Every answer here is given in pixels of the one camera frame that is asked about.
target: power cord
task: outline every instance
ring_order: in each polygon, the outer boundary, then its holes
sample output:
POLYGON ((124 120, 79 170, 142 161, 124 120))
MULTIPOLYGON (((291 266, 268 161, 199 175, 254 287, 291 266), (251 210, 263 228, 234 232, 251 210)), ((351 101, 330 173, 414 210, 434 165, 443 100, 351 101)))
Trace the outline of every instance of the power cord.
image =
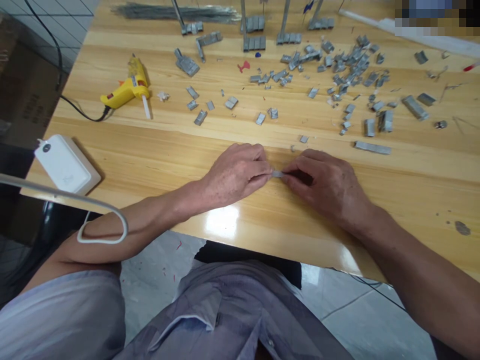
MULTIPOLYGON (((56 86, 55 86, 55 91, 59 91, 60 89, 60 86, 62 84, 62 73, 63 73, 63 59, 62 59, 62 51, 60 50, 60 45, 59 43, 57 42, 57 39, 55 38, 55 36, 50 32, 49 28, 44 24, 44 22, 40 19, 40 17, 37 15, 37 13, 34 11, 34 9, 32 8, 32 6, 30 5, 29 3, 29 0, 24 0, 25 1, 25 4, 28 6, 28 8, 30 9, 31 13, 33 14, 33 16, 35 16, 35 18, 38 20, 38 22, 43 26, 43 28, 46 30, 46 32, 48 33, 48 35, 50 35, 51 39, 53 40, 53 42, 55 43, 55 46, 56 46, 56 52, 57 52, 57 56, 58 56, 58 66, 57 66, 57 69, 58 69, 58 78, 57 78, 57 82, 56 82, 56 86)), ((105 105, 105 109, 103 109, 103 114, 98 118, 98 119, 92 119, 91 117, 87 116, 82 110, 80 110, 78 107, 75 106, 75 104, 73 102, 71 102, 70 100, 68 100, 65 96, 63 95, 60 95, 60 98, 62 98, 63 100, 65 100, 67 103, 69 103, 71 106, 73 106, 73 108, 78 111, 78 113, 80 115, 82 115, 84 118, 88 119, 88 120, 91 120, 93 122, 101 122, 103 119, 105 119, 105 117, 107 117, 111 107, 110 106, 106 106, 105 105)))

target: white cable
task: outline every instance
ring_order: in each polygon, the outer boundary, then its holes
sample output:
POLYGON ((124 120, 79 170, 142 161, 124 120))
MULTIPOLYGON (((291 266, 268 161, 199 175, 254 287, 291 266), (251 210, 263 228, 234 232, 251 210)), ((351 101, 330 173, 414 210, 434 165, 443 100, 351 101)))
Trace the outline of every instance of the white cable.
POLYGON ((117 240, 84 239, 84 238, 82 238, 82 234, 84 232, 85 226, 88 224, 87 220, 88 220, 89 215, 90 215, 90 212, 88 212, 88 214, 85 218, 85 222, 81 226, 80 230, 78 230, 78 234, 76 236, 76 239, 79 243, 82 243, 82 244, 118 244, 118 243, 121 243, 127 237, 128 233, 129 233, 129 225, 127 224, 127 219, 125 218, 125 216, 122 214, 122 212, 119 209, 117 209, 115 206, 110 205, 109 203, 106 203, 106 202, 103 202, 103 201, 100 201, 100 200, 95 200, 95 199, 92 199, 92 198, 89 198, 89 197, 86 197, 86 196, 83 196, 83 195, 77 195, 77 194, 74 194, 74 193, 71 193, 71 192, 58 190, 58 189, 54 189, 54 188, 51 188, 51 187, 48 187, 48 186, 36 184, 34 182, 31 182, 31 181, 27 181, 27 180, 24 180, 24 179, 15 177, 15 176, 5 175, 5 174, 2 174, 2 173, 0 173, 0 184, 6 184, 6 185, 15 186, 15 187, 18 187, 18 188, 26 188, 26 189, 39 191, 39 192, 44 192, 44 193, 52 194, 54 197, 61 196, 61 197, 68 198, 68 199, 80 200, 80 201, 85 202, 85 203, 89 203, 89 204, 93 204, 93 205, 96 205, 96 206, 100 206, 100 207, 109 209, 110 211, 115 213, 120 218, 121 224, 123 226, 123 233, 120 236, 120 238, 118 238, 117 240))

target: red object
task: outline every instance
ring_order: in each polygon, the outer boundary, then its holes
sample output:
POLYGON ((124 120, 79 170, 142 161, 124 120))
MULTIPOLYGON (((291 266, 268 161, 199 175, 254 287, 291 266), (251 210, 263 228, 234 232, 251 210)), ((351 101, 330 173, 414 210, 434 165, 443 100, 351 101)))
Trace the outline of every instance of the red object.
POLYGON ((238 68, 240 69, 240 72, 243 74, 244 72, 244 69, 250 69, 250 63, 245 60, 245 62, 243 63, 243 66, 240 66, 240 65, 237 65, 238 68))

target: right hand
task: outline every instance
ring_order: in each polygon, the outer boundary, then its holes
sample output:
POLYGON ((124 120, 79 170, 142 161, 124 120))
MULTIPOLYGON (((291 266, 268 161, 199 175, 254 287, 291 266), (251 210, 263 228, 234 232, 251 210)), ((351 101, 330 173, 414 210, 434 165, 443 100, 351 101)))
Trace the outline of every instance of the right hand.
POLYGON ((350 233, 356 233, 373 220, 376 206, 363 191, 348 162, 323 151, 307 149, 282 172, 285 175, 281 179, 295 194, 350 233), (311 177, 309 181, 305 181, 305 175, 311 177))

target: wood grain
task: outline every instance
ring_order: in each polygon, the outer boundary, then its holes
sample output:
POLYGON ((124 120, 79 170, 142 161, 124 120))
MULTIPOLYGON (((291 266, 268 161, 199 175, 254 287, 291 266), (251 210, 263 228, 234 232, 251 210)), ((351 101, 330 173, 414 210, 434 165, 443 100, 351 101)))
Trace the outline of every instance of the wood grain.
MULTIPOLYGON (((210 1, 209 4, 233 4, 240 11, 237 2, 210 1)), ((365 1, 346 1, 344 9, 375 19, 394 17, 392 2, 370 2, 371 6, 365 6, 365 1)), ((136 99, 101 123, 82 118, 60 100, 45 135, 45 138, 54 134, 73 137, 92 160, 103 180, 90 197, 121 208, 145 197, 174 190, 200 179, 234 142, 263 144, 276 169, 298 156, 301 150, 323 150, 351 162, 360 183, 376 204, 388 210, 431 249, 480 280, 480 107, 477 98, 480 78, 477 69, 462 72, 473 59, 452 55, 442 60, 441 51, 338 17, 335 12, 341 1, 325 1, 322 8, 323 16, 335 17, 336 26, 332 31, 306 31, 311 14, 301 27, 305 4, 292 5, 287 32, 301 31, 303 42, 276 46, 284 4, 270 0, 265 8, 267 49, 261 58, 242 52, 240 25, 206 23, 204 34, 221 31, 223 41, 204 48, 206 63, 202 64, 195 36, 182 37, 178 22, 125 20, 111 13, 111 6, 121 3, 106 0, 100 3, 63 94, 77 101, 91 117, 100 115, 103 110, 100 95, 110 93, 118 86, 118 81, 125 79, 127 61, 134 52, 145 65, 151 82, 149 101, 153 119, 145 119, 142 102, 136 99), (285 88, 272 81, 271 90, 249 83, 250 76, 258 73, 257 68, 262 72, 282 70, 282 54, 303 51, 307 44, 318 48, 322 35, 335 45, 335 53, 341 53, 350 51, 357 36, 363 34, 386 54, 382 66, 372 64, 371 68, 390 70, 391 81, 380 89, 379 100, 399 102, 401 97, 416 97, 422 92, 440 99, 446 84, 465 83, 446 91, 442 102, 429 107, 430 119, 424 122, 417 121, 402 104, 396 108, 394 131, 368 139, 368 142, 392 147, 389 156, 353 148, 354 141, 365 141, 362 121, 374 116, 367 108, 373 87, 350 87, 339 107, 332 109, 327 104, 326 91, 333 86, 333 74, 331 71, 317 73, 316 62, 305 64, 301 74, 294 71, 292 83, 285 88), (193 78, 176 67, 173 53, 176 47, 200 65, 200 71, 193 78), (414 53, 419 50, 425 50, 430 58, 425 65, 419 65, 414 59, 414 53), (251 69, 240 73, 237 64, 243 64, 244 60, 250 62, 251 69), (445 65, 449 66, 448 72, 439 81, 426 76, 427 70, 440 71, 445 65), (190 85, 200 94, 199 107, 192 112, 187 108, 192 99, 186 91, 190 85), (312 87, 319 88, 315 99, 307 97, 312 87), (157 98, 160 91, 170 94, 167 102, 157 98), (354 102, 352 127, 345 136, 340 136, 343 109, 358 94, 361 97, 354 102), (229 96, 239 100, 232 111, 224 106, 229 96), (207 110, 206 102, 210 100, 215 109, 208 112, 202 126, 194 125, 198 112, 207 110), (270 107, 278 108, 278 121, 267 117, 262 126, 256 125, 259 112, 266 113, 270 107), (452 116, 474 126, 460 122, 459 128, 452 116), (435 129, 434 122, 440 120, 448 121, 448 128, 435 129), (299 142, 301 135, 310 137, 307 144, 299 142), (455 221, 465 223, 471 235, 459 234, 455 221)), ((180 2, 180 5, 187 5, 187 2, 180 2)), ((249 15, 262 12, 258 1, 247 1, 246 8, 249 15)), ((52 185, 37 161, 27 178, 52 185)), ((105 211, 26 189, 22 194, 105 211)), ((196 216, 174 230, 384 280, 376 264, 355 239, 304 206, 278 179, 272 179, 243 201, 196 216)))

